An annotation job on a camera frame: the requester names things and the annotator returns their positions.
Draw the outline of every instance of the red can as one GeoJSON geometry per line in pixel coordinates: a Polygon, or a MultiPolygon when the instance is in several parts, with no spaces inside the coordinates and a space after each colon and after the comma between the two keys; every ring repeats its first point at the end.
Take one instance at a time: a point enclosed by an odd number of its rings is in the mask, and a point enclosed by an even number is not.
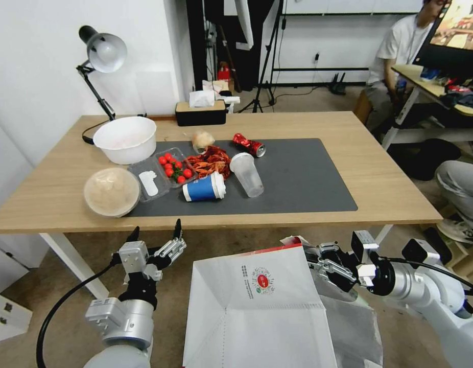
{"type": "Polygon", "coordinates": [[[244,147],[248,153],[255,157],[262,157],[266,153],[266,146],[263,143],[248,140],[240,133],[233,136],[233,142],[237,146],[244,147]]]}

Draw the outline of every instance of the white bowl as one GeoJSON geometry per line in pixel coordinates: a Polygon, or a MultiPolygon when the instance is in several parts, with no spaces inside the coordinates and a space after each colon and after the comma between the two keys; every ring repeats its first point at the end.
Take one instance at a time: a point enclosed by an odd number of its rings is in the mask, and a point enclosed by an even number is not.
{"type": "Polygon", "coordinates": [[[150,157],[156,149],[156,124],[142,117],[113,120],[93,135],[93,143],[115,164],[130,165],[150,157]]]}
{"type": "Polygon", "coordinates": [[[109,168],[96,172],[87,180],[83,195],[95,213],[121,217],[136,207],[141,190],[132,173],[122,168],[109,168]]]}

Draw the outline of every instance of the man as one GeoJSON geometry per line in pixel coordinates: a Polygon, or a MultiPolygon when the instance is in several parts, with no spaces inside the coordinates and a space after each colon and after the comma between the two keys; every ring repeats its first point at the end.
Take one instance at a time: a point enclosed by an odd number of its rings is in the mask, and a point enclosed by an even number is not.
{"type": "Polygon", "coordinates": [[[436,180],[463,219],[443,220],[438,229],[453,240],[473,244],[473,164],[446,161],[437,169],[436,180]]]}
{"type": "Polygon", "coordinates": [[[398,94],[398,87],[405,89],[406,83],[397,81],[391,67],[395,64],[412,63],[447,0],[422,1],[422,9],[417,15],[405,17],[393,25],[369,69],[365,92],[373,107],[366,123],[370,131],[401,109],[403,102],[398,94]]]}

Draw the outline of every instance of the lamp arm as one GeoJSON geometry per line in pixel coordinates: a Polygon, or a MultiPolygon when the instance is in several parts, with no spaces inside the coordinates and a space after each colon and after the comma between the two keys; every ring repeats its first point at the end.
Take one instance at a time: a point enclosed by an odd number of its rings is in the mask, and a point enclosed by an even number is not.
{"type": "Polygon", "coordinates": [[[107,116],[109,116],[109,120],[114,120],[115,119],[115,111],[114,109],[109,105],[109,103],[100,97],[99,93],[95,89],[95,87],[92,85],[90,82],[88,75],[93,72],[95,69],[92,67],[86,66],[88,64],[88,61],[85,61],[83,64],[77,66],[77,71],[78,73],[83,77],[85,80],[85,83],[88,85],[92,93],[94,94],[95,98],[97,99],[97,102],[99,103],[100,107],[105,111],[107,116]]]}

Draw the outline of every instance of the red circle logo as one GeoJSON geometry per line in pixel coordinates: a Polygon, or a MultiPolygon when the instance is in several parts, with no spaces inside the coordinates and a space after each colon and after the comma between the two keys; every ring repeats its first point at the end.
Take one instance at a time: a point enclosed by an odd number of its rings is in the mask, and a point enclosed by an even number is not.
{"type": "Polygon", "coordinates": [[[260,287],[263,288],[263,289],[265,289],[269,286],[269,280],[263,274],[260,274],[259,276],[257,276],[257,282],[260,285],[260,287]]]}

